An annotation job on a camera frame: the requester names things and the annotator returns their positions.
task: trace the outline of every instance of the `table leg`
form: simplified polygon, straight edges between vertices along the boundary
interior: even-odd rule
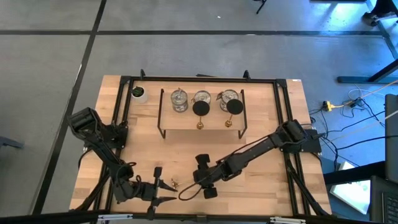
[[[17,141],[9,139],[9,138],[0,137],[0,147],[1,146],[12,146],[12,147],[16,147],[16,148],[22,148],[22,147],[24,147],[24,144],[19,143]]]
[[[261,0],[262,4],[260,6],[260,8],[257,10],[256,14],[259,14],[259,12],[261,11],[262,7],[264,6],[264,4],[266,3],[267,0]]]
[[[398,78],[388,78],[392,72],[398,69],[398,59],[393,61],[391,64],[384,67],[382,70],[378,71],[371,77],[337,77],[337,82],[339,83],[380,83],[388,84],[396,81]]]

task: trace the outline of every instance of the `glass jar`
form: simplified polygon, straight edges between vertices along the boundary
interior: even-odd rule
[[[178,88],[171,95],[173,110],[182,113],[188,109],[188,95],[185,91]]]
[[[221,92],[219,95],[221,95],[220,108],[225,112],[228,112],[226,104],[228,103],[229,100],[239,99],[239,95],[235,90],[225,90],[224,92]]]
[[[211,101],[210,93],[207,92],[206,90],[200,90],[200,91],[196,92],[195,96],[193,97],[193,102],[197,102],[197,101],[204,101],[210,105],[210,101]]]

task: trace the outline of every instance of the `desk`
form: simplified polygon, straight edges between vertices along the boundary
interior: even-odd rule
[[[120,76],[106,75],[99,90],[95,110],[104,124],[109,124],[113,115],[114,102],[118,93]],[[192,178],[197,168],[195,156],[208,153],[211,164],[231,151],[257,140],[275,131],[278,127],[275,96],[271,84],[264,83],[205,83],[205,82],[157,82],[134,81],[134,85],[143,86],[149,96],[145,104],[131,101],[128,114],[129,134],[121,159],[126,162],[137,162],[134,173],[142,177],[142,181],[153,182],[155,166],[162,166],[162,179],[171,185],[171,178],[184,181]],[[292,107],[292,114],[300,123],[310,123],[303,86],[300,80],[287,80]],[[167,132],[165,139],[157,129],[160,89],[173,91],[177,88],[185,91],[207,90],[219,93],[225,89],[240,91],[244,89],[248,129],[242,139],[236,131],[199,130]],[[123,110],[123,94],[120,110]],[[284,99],[280,90],[282,111],[286,119]],[[301,153],[305,182],[312,195],[327,212],[331,212],[322,169],[319,160],[311,154]],[[94,152],[83,158],[77,176],[70,208],[79,206],[98,182],[102,162]],[[209,215],[280,215],[291,216],[290,197],[283,154],[274,149],[252,161],[241,175],[228,182],[216,184],[218,197],[204,199],[199,194],[193,200],[183,202],[174,200],[161,204],[156,212],[166,214],[209,214]],[[302,213],[302,201],[298,187],[295,187],[298,208]],[[183,197],[196,192],[191,189]],[[104,190],[100,208],[104,208],[107,189]],[[158,196],[174,196],[178,193],[160,189]],[[146,213],[149,202],[138,198],[117,204],[112,202],[112,212]]]
[[[396,14],[396,16],[398,16],[398,9],[397,9],[398,0],[384,0],[384,1],[391,1],[391,3],[390,3],[391,11],[394,12]],[[381,12],[377,8],[374,8],[372,10],[372,13],[378,15]],[[394,44],[391,43],[389,34],[387,34],[385,30],[384,30],[384,32],[387,35],[387,37],[384,37],[384,39],[386,40],[386,43],[389,46],[395,60],[370,77],[340,76],[340,77],[337,77],[337,82],[339,82],[339,83],[360,83],[360,84],[365,84],[365,83],[388,84],[388,83],[392,83],[397,80],[396,77],[388,77],[390,74],[392,74],[394,71],[396,71],[398,69],[398,55],[395,50]]]

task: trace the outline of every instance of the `small gold object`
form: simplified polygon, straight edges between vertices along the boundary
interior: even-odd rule
[[[198,128],[199,130],[201,130],[201,129],[203,129],[203,127],[205,127],[205,125],[203,125],[202,122],[198,122],[197,128]]]
[[[173,180],[173,178],[172,178],[172,187],[173,187],[174,190],[176,190],[179,185],[185,184],[185,183],[188,183],[188,182],[191,182],[191,181],[192,180],[186,180],[186,181],[183,181],[181,183],[177,183],[177,181]]]
[[[232,126],[232,121],[230,121],[230,120],[225,121],[225,126],[227,128],[231,127]]]
[[[197,129],[201,130],[205,127],[205,125],[201,122],[201,117],[199,117],[199,122],[197,124]]]
[[[229,128],[229,127],[232,126],[232,121],[231,121],[231,119],[232,119],[232,115],[229,117],[229,120],[225,121],[225,126],[226,126],[227,128]]]

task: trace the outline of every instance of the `green plant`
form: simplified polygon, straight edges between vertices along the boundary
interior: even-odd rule
[[[135,97],[140,97],[144,94],[144,88],[136,86],[132,89],[132,95]]]

